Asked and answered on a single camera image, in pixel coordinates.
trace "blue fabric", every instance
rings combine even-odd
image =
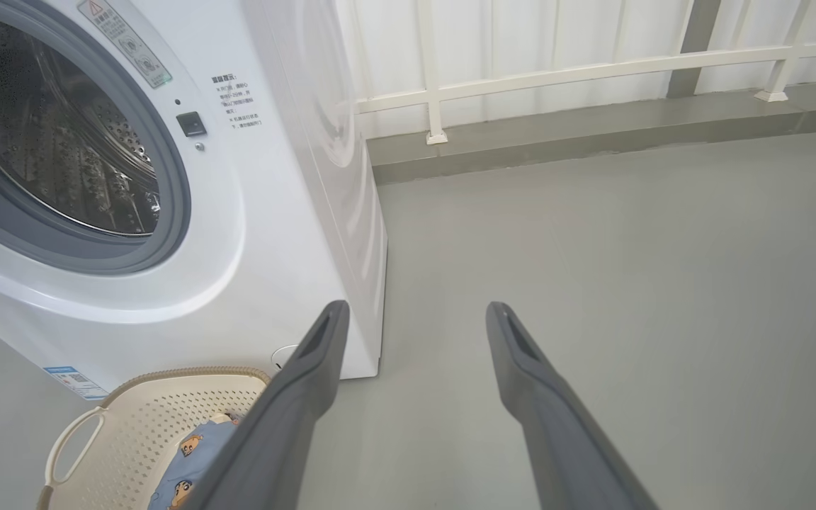
[[[178,445],[178,451],[166,468],[165,475],[162,475],[162,481],[150,497],[147,510],[175,510],[181,507],[233,433],[235,425],[231,421],[208,421],[189,433]]]

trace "barcode sticker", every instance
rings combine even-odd
[[[102,400],[109,395],[109,392],[103,390],[94,381],[85,378],[81,372],[78,372],[74,367],[49,367],[43,368],[49,372],[54,378],[57,378],[62,384],[70,387],[74,393],[87,400]]]

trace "perforated basket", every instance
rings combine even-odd
[[[179,442],[218,413],[246,414],[269,384],[255,368],[185,368],[142,375],[75,419],[46,461],[38,510],[143,510]],[[55,462],[90,419],[93,436],[64,479]]]

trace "white railing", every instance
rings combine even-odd
[[[560,68],[558,54],[560,53],[560,21],[562,0],[557,0],[556,20],[554,24],[552,46],[552,68],[548,71],[530,72],[530,74],[516,74],[511,76],[492,77],[486,80],[467,81],[461,84],[440,85],[437,72],[436,45],[434,41],[434,13],[431,8],[433,0],[416,0],[418,15],[418,33],[421,42],[421,62],[424,68],[424,87],[421,91],[405,91],[392,93],[386,96],[368,97],[358,101],[358,112],[379,112],[404,106],[426,104],[430,120],[430,132],[427,143],[447,142],[443,132],[441,119],[441,101],[449,101],[463,97],[483,96],[502,91],[513,91],[542,87],[555,84],[568,84],[573,81],[598,80],[609,77],[626,77],[631,74],[645,72],[676,71],[678,69],[692,69],[699,67],[715,67],[716,65],[748,64],[748,62],[776,62],[770,79],[764,90],[759,91],[756,97],[764,101],[784,101],[784,89],[795,70],[800,58],[816,57],[816,42],[806,42],[810,21],[816,16],[816,0],[800,0],[799,6],[791,20],[789,32],[782,45],[764,46],[756,48],[742,48],[745,26],[748,25],[754,9],[752,0],[742,0],[735,31],[729,43],[729,49],[705,52],[681,52],[682,42],[686,37],[686,29],[693,8],[694,0],[684,0],[684,16],[682,25],[677,32],[674,47],[670,48],[670,55],[655,56],[637,60],[620,61],[621,50],[625,43],[625,30],[628,27],[628,0],[621,0],[619,4],[618,23],[616,24],[616,41],[613,46],[611,64],[592,64],[583,67]],[[358,57],[362,60],[362,75],[367,80],[366,50],[363,47],[363,38],[360,30],[360,19],[356,9],[353,10],[352,23],[356,26],[354,32],[357,38]],[[492,36],[495,38],[497,21],[493,20]]]

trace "gray floor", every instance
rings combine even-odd
[[[537,508],[483,327],[514,307],[664,508],[816,508],[816,135],[381,188],[382,370],[318,424],[301,508]],[[0,508],[87,403],[0,342]]]

